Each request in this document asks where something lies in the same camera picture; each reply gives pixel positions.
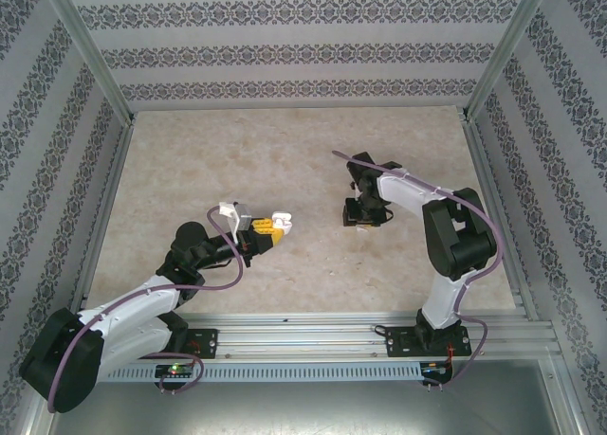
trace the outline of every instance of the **wall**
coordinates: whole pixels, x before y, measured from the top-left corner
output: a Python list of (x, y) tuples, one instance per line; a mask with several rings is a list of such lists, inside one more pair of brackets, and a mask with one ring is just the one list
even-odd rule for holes
[(0, 0), (0, 434), (83, 269), (122, 127), (48, 0)]
[(520, 0), (73, 0), (134, 111), (466, 105)]
[(543, 0), (477, 118), (524, 272), (607, 432), (607, 0)]

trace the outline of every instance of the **robotic arm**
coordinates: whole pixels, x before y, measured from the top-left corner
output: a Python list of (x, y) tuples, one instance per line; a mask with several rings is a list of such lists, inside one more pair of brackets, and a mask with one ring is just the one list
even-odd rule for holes
[[(253, 219), (246, 205), (236, 203), (221, 203), (219, 212), (228, 217), (231, 229), (228, 237), (246, 267), (250, 267), (254, 256), (270, 250), (291, 229), (291, 216), (286, 212), (275, 212), (271, 219)], [(83, 326), (120, 299), (158, 286), (169, 288), (148, 291), (125, 301), (78, 340), (59, 381), (54, 407), (59, 412), (70, 411), (86, 398), (100, 378), (146, 354), (181, 352), (188, 324), (172, 311), (193, 298), (196, 290), (171, 289), (170, 285), (202, 286), (205, 280), (200, 270), (223, 267), (233, 258), (223, 236), (209, 238), (197, 222), (182, 225), (164, 264), (140, 287), (95, 309), (78, 314), (61, 309), (51, 315), (19, 374), (48, 399), (65, 351)]]
[[(368, 153), (353, 158), (375, 165)], [(356, 197), (346, 198), (345, 226), (379, 227), (392, 220), (388, 217), (392, 212), (386, 208), (391, 203), (423, 220), (428, 257), (436, 274), (430, 296), (417, 314), (415, 334), (424, 350), (432, 350), (432, 344), (436, 343), (442, 348), (445, 339), (461, 324), (454, 307), (462, 286), (480, 273), (496, 253), (497, 245), (489, 226), (465, 206), (405, 178), (407, 172), (395, 162), (381, 165), (392, 170), (390, 173), (354, 162), (348, 162), (346, 167), (354, 179)], [(451, 193), (482, 210), (473, 189)]]

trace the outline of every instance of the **floral border pattern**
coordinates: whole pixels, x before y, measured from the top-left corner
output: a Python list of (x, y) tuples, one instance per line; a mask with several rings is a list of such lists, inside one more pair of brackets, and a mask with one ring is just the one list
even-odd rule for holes
[(297, 97), (468, 96), (476, 80), (305, 80), (124, 84), (127, 100), (210, 100)]
[(595, 101), (584, 88), (573, 63), (541, 11), (538, 11), (529, 23), (526, 34), (540, 56), (552, 85), (559, 93), (562, 106), (577, 127), (581, 144), (586, 148), (586, 153), (592, 156), (598, 177), (603, 179), (603, 187), (607, 190), (605, 119), (595, 108)]
[(4, 61), (12, 43), (21, 33), (34, 6), (40, 0), (0, 0), (0, 61)]
[(581, 379), (586, 384), (588, 397), (593, 401), (593, 410), (597, 413), (599, 426), (603, 431), (607, 431), (605, 375), (598, 368), (600, 361), (592, 350), (594, 347), (592, 342), (588, 340), (588, 328), (583, 323), (578, 302), (572, 296), (570, 283), (562, 270), (559, 252), (550, 237), (542, 208), (524, 167), (523, 158), (512, 136), (502, 105), (494, 91), (489, 95), (485, 108), (506, 161), (514, 189), (519, 196), (529, 233), (533, 238), (548, 287), (553, 294), (565, 335), (571, 344), (572, 353), (575, 355)]
[(588, 29), (588, 34), (607, 58), (607, 0), (567, 0), (578, 13), (579, 20)]
[[(18, 375), (19, 365), (23, 362), (34, 339), (40, 333), (40, 330), (43, 328), (46, 319), (48, 318), (48, 311), (51, 309), (53, 303), (55, 288), (59, 284), (63, 272), (64, 259), (67, 256), (70, 243), (75, 234), (76, 225), (78, 224), (80, 214), (83, 211), (86, 194), (90, 187), (90, 182), (101, 154), (103, 142), (107, 136), (108, 127), (113, 117), (114, 112), (109, 101), (103, 100), (91, 136), (88, 140), (86, 149), (84, 150), (78, 173), (74, 179), (69, 199), (64, 209), (64, 215), (59, 223), (57, 235), (48, 252), (48, 259), (45, 263), (45, 272), (40, 276), (40, 282), (38, 283), (31, 306), (28, 310), (28, 319), (23, 326), (23, 332), (18, 340), (17, 350), (14, 352), (13, 360), (8, 368), (8, 378), (2, 384), (2, 393), (0, 394), (0, 433), (10, 433), (16, 410), (21, 402), (21, 393), (26, 386), (25, 382)], [(120, 136), (114, 146), (112, 163), (119, 144)], [(95, 222), (97, 222), (99, 208), (105, 194), (109, 175), (110, 172), (105, 176), (100, 200), (93, 216), (93, 226)], [(86, 241), (87, 246), (93, 231), (94, 228), (91, 227)]]
[(564, 220), (569, 225), (569, 232), (574, 236), (574, 244), (579, 249), (579, 256), (583, 258), (590, 282), (595, 286), (595, 294), (602, 301), (601, 308), (607, 311), (607, 275), (604, 271), (607, 267), (607, 252), (597, 239), (597, 230), (590, 223), (586, 206), (579, 199), (576, 183), (569, 176), (557, 140), (552, 136), (516, 57), (508, 61), (503, 73), (528, 128), (529, 136), (536, 145), (536, 151), (552, 184)]
[(502, 194), (502, 189), (498, 185), (497, 172), (495, 171), (495, 169), (493, 167), (493, 161), (491, 160), (491, 156), (489, 155), (489, 152), (487, 150), (487, 146), (485, 144), (485, 137), (482, 134), (481, 125), (480, 125), (478, 119), (474, 120), (474, 125), (476, 125), (476, 130), (478, 132), (478, 136), (481, 139), (483, 151), (485, 152), (485, 157), (487, 158), (487, 163), (488, 163), (489, 169), (491, 170), (491, 177), (493, 177), (493, 180), (495, 181), (495, 189), (497, 189), (497, 194), (500, 197), (500, 202), (502, 203), (502, 212), (504, 213), (504, 216), (506, 217), (506, 221), (508, 223), (508, 229), (510, 231), (510, 235), (512, 236), (512, 242), (514, 243), (516, 256), (519, 259), (519, 263), (521, 264), (521, 269), (523, 270), (523, 274), (524, 274), (524, 280), (526, 281), (527, 287), (529, 288), (529, 293), (531, 293), (531, 298), (533, 300), (533, 306), (535, 307), (535, 311), (538, 314), (538, 317), (540, 319), (542, 319), (542, 309), (538, 305), (538, 302), (537, 302), (537, 299), (535, 296), (535, 291), (532, 287), (531, 280), (529, 279), (529, 271), (527, 270), (527, 266), (525, 264), (523, 254), (521, 253), (521, 247), (520, 247), (519, 241), (517, 240), (517, 237), (516, 237), (516, 230), (514, 229), (514, 225), (512, 225), (512, 220), (510, 219), (510, 213), (508, 212), (507, 205), (506, 205), (506, 199), (504, 198), (504, 195)]
[(506, 23), (516, 0), (294, 0), (80, 6), (91, 30), (333, 23)]
[(84, 106), (88, 101), (95, 78), (88, 66), (84, 66), (72, 87), (67, 98), (64, 111), (59, 117), (52, 138), (50, 139), (36, 178), (32, 182), (32, 189), (28, 192), (24, 210), (17, 216), (17, 225), (13, 227), (2, 254), (0, 263), (0, 321), (4, 320), (4, 312), (10, 306), (10, 294), (14, 292), (15, 285), (21, 278), (21, 268), (24, 259), (29, 254), (34, 236), (38, 232), (39, 223), (48, 205), (50, 194), (55, 188), (65, 155), (69, 149), (72, 137), (83, 114)]
[(102, 52), (109, 68), (309, 63), (486, 63), (493, 44), (336, 44), (122, 48)]
[(2, 123), (0, 132), (0, 191), (10, 176), (10, 169), (21, 153), (25, 138), (29, 136), (34, 119), (38, 117), (43, 100), (59, 72), (72, 40), (61, 21), (50, 32), (28, 80), (17, 94), (12, 110)]

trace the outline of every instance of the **marble floor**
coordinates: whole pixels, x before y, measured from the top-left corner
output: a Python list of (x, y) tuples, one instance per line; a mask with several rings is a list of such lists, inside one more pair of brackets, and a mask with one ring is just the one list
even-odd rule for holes
[[(380, 228), (343, 227), (350, 175), (333, 149), (368, 151), (378, 163), (397, 161), (442, 187), (480, 192), (454, 107), (139, 113), (88, 307), (153, 275), (182, 223), (198, 221), (214, 236), (206, 211), (238, 201), (254, 216), (291, 212), (290, 234), (254, 258), (237, 286), (200, 292), (179, 311), (419, 308), (434, 272), (421, 221), (394, 207), (395, 219)], [(220, 285), (236, 273), (233, 264), (204, 276), (207, 285)], [(513, 307), (502, 267), (477, 281), (464, 301), (468, 309)]]

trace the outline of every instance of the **wire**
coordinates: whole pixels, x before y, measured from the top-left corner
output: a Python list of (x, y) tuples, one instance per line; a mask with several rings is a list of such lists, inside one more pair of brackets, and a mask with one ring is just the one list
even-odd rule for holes
[(160, 392), (164, 393), (165, 391), (170, 392), (172, 395), (175, 394), (179, 394), (180, 392), (183, 392), (184, 390), (188, 390), (189, 388), (191, 388), (192, 386), (194, 386), (196, 383), (198, 383), (200, 381), (200, 378), (202, 378), (202, 376), (205, 374), (205, 365), (202, 362), (202, 360), (198, 357), (195, 356), (193, 354), (187, 354), (187, 353), (152, 353), (152, 354), (146, 354), (145, 356), (142, 357), (142, 359), (165, 359), (165, 358), (177, 358), (177, 357), (181, 357), (184, 359), (191, 359), (192, 360), (192, 365), (194, 363), (198, 363), (198, 365), (200, 366), (200, 372), (198, 373), (198, 375), (194, 378), (194, 380), (192, 380), (190, 383), (186, 383), (185, 385), (183, 385), (181, 388), (179, 388), (178, 390), (167, 390), (165, 389), (162, 385), (164, 384), (164, 380), (169, 376), (169, 375), (162, 375), (160, 377), (160, 381), (158, 382), (158, 387), (160, 388)]
[(143, 296), (143, 295), (150, 295), (151, 293), (154, 293), (156, 291), (163, 291), (163, 290), (191, 290), (191, 291), (227, 290), (228, 288), (232, 288), (232, 286), (236, 285), (243, 278), (243, 273), (244, 273), (243, 259), (240, 256), (240, 253), (238, 253), (238, 249), (236, 248), (236, 245), (230, 239), (230, 237), (226, 233), (224, 233), (223, 229), (221, 229), (221, 227), (212, 219), (212, 215), (215, 212), (217, 212), (218, 210), (219, 210), (218, 206), (215, 206), (214, 208), (209, 209), (209, 211), (207, 212), (207, 219), (209, 220), (209, 223), (221, 235), (221, 237), (224, 239), (224, 241), (226, 241), (226, 244), (228, 244), (230, 246), (230, 249), (231, 249), (232, 253), (234, 254), (234, 258), (236, 258), (236, 261), (238, 262), (238, 275), (236, 276), (236, 279), (234, 279), (234, 281), (232, 281), (231, 283), (221, 285), (221, 286), (175, 285), (175, 284), (171, 283), (171, 284), (166, 284), (166, 285), (155, 286), (152, 288), (144, 288), (144, 289), (137, 290), (133, 293), (130, 293), (130, 294), (124, 296), (124, 298), (117, 300), (113, 304), (109, 305), (107, 308), (100, 311), (98, 314), (96, 314), (94, 317), (92, 317), (90, 319), (90, 321), (88, 323), (86, 323), (80, 329), (79, 332), (76, 333), (76, 335), (74, 335), (74, 338), (72, 339), (72, 341), (69, 343), (69, 345), (65, 349), (64, 356), (61, 358), (59, 366), (57, 367), (57, 371), (55, 372), (55, 377), (53, 378), (52, 384), (50, 385), (50, 391), (48, 392), (48, 399), (47, 399), (47, 404), (46, 404), (46, 407), (48, 408), (48, 412), (50, 412), (50, 413), (55, 412), (54, 403), (55, 403), (55, 396), (57, 395), (57, 389), (59, 388), (59, 382), (61, 381), (61, 377), (64, 373), (65, 365), (67, 364), (67, 360), (69, 359), (69, 356), (72, 355), (72, 352), (76, 348), (76, 344), (80, 341), (80, 339), (83, 337), (83, 335), (86, 334), (86, 332), (88, 332), (91, 329), (91, 327), (93, 327), (96, 323), (98, 323), (99, 321), (104, 319), (107, 316), (107, 314), (109, 314), (113, 310), (116, 310), (122, 304), (128, 302), (131, 299), (134, 299), (134, 298), (137, 298), (137, 297)]
[(386, 327), (382, 324), (376, 325), (373, 330), (376, 332), (377, 335), (381, 335), (382, 337), (386, 336)]
[(493, 236), (495, 237), (495, 242), (497, 245), (495, 260), (493, 261), (493, 263), (491, 264), (490, 267), (487, 267), (487, 268), (483, 269), (481, 272), (479, 272), (478, 274), (475, 274), (466, 279), (466, 281), (464, 282), (464, 285), (462, 286), (460, 292), (457, 295), (457, 298), (455, 299), (455, 303), (453, 304), (453, 312), (461, 320), (469, 322), (469, 323), (480, 324), (483, 327), (483, 336), (481, 337), (480, 342), (476, 346), (476, 349), (470, 356), (466, 365), (450, 380), (449, 384), (453, 383), (453, 381), (455, 381), (455, 379), (460, 378), (469, 369), (470, 364), (472, 364), (472, 361), (481, 352), (483, 346), (485, 345), (485, 342), (487, 341), (487, 334), (488, 334), (487, 324), (482, 319), (479, 319), (476, 317), (470, 317), (467, 315), (461, 315), (459, 313), (459, 308), (460, 308), (460, 305), (464, 298), (464, 295), (468, 291), (470, 284), (473, 281), (478, 281), (482, 277), (493, 272), (502, 262), (502, 259), (504, 257), (504, 238), (502, 237), (501, 231), (481, 209), (474, 206), (471, 202), (464, 200), (464, 199), (460, 198), (459, 196), (453, 195), (449, 191), (442, 190), (440, 187), (433, 186), (432, 184), (430, 184), (422, 179), (419, 179), (411, 174), (408, 174), (407, 172), (398, 172), (395, 170), (390, 170), (387, 168), (380, 167), (379, 165), (375, 165), (373, 163), (363, 162), (362, 160), (353, 158), (349, 155), (341, 153), (340, 151), (333, 151), (333, 155), (336, 155), (337, 157), (343, 158), (344, 160), (348, 160), (349, 162), (356, 163), (357, 165), (360, 165), (363, 167), (372, 168), (372, 169), (378, 170), (380, 172), (386, 172), (386, 173), (391, 174), (392, 176), (396, 176), (398, 178), (408, 179), (422, 189), (431, 190), (432, 192), (437, 193), (440, 196), (449, 198), (449, 199), (453, 200), (454, 202), (459, 203), (460, 205), (465, 206), (466, 208), (468, 208), (469, 210), (474, 212), (481, 219), (483, 219), (483, 221), (491, 229)]
[(231, 263), (231, 260), (227, 260), (227, 261), (226, 261), (225, 263), (223, 263), (223, 264), (215, 264), (215, 265), (213, 265), (213, 266), (208, 266), (208, 267), (205, 267), (204, 269), (205, 269), (205, 270), (208, 270), (208, 269), (219, 269), (220, 267), (226, 267), (226, 266), (228, 266), (228, 264), (230, 264), (230, 263)]
[(445, 386), (438, 380), (434, 380), (433, 378), (428, 378), (427, 376), (424, 376), (424, 379), (421, 384), (424, 385), (426, 382), (437, 386), (438, 388), (440, 388), (441, 392), (443, 390), (443, 386)]
[(447, 347), (447, 355), (448, 355), (447, 362), (446, 362), (447, 370), (449, 370), (453, 366), (453, 362), (452, 362), (453, 361), (453, 351), (454, 351), (453, 346), (451, 344), (449, 344)]
[(395, 214), (391, 210), (389, 210), (388, 208), (384, 208), (384, 209), (386, 209), (386, 212), (388, 212), (390, 214), (390, 218), (386, 219), (386, 221), (384, 222), (385, 224), (387, 224), (388, 222), (390, 222), (392, 219), (395, 218)]

